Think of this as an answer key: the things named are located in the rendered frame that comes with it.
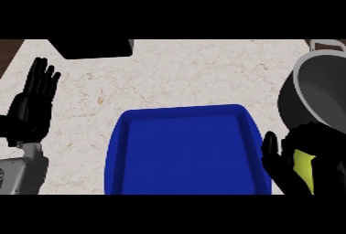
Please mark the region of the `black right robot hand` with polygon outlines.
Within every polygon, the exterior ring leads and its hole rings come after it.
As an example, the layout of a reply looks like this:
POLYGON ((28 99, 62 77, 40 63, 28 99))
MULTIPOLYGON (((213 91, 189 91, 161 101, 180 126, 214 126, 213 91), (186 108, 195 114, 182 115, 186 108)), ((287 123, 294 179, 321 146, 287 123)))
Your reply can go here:
POLYGON ((346 134, 322 123, 302 124, 277 144, 274 132, 262 142, 262 165, 285 195, 346 196, 346 134), (312 159, 314 192, 293 170, 293 154, 312 159))

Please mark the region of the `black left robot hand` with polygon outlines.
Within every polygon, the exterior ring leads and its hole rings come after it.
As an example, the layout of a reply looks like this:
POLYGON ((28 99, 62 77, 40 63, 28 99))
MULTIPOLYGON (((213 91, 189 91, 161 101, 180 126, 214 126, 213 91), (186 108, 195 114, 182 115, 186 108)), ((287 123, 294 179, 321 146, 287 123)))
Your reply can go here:
POLYGON ((0 138, 7 146, 39 143, 50 129, 53 99, 61 73, 47 65, 47 58, 36 58, 24 85, 7 114, 0 115, 0 138))

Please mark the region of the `yellow-green pear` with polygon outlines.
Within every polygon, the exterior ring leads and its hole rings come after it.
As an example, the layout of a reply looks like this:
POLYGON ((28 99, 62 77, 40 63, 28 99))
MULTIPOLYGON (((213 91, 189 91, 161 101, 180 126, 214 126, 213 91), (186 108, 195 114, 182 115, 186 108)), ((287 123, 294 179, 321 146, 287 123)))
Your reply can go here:
POLYGON ((312 159, 315 155, 306 154, 303 151, 296 150, 293 154, 293 170, 302 177, 309 192, 314 192, 314 176, 312 176, 312 159))

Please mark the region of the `grey metal pot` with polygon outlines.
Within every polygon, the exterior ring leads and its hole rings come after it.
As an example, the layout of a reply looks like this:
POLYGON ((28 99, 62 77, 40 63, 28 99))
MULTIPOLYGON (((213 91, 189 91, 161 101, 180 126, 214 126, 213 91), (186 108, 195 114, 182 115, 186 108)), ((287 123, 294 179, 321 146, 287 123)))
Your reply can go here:
POLYGON ((346 133, 346 45, 311 39, 283 84, 277 107, 288 129, 321 122, 346 133))

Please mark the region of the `blue plastic tray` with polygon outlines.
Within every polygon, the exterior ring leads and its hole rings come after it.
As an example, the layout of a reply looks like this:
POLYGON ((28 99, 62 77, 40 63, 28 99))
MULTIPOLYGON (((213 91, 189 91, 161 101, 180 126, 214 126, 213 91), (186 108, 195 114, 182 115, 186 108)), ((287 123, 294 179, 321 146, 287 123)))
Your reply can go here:
POLYGON ((129 110, 108 144, 108 195, 269 195, 262 137, 243 105, 129 110))

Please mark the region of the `black appliance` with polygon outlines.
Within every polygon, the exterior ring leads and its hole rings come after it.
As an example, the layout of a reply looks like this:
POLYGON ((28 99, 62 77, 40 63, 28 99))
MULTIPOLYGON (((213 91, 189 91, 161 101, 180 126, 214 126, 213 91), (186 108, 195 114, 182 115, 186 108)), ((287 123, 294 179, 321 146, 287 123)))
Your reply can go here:
POLYGON ((56 51, 65 59, 99 59, 130 57, 132 39, 50 39, 56 51))

